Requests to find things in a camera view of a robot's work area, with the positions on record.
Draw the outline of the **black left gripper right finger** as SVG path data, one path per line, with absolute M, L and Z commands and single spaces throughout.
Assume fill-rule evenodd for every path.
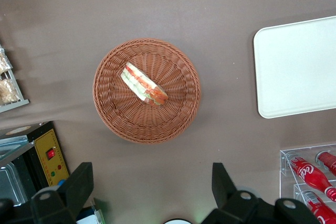
M 222 163 L 213 163 L 212 192 L 217 208 L 202 223 L 275 223 L 274 206 L 239 190 Z

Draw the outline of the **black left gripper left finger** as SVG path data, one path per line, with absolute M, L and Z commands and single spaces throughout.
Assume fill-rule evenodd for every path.
M 32 198 L 34 223 L 76 223 L 92 191 L 92 163 L 83 162 L 56 190 L 47 188 Z

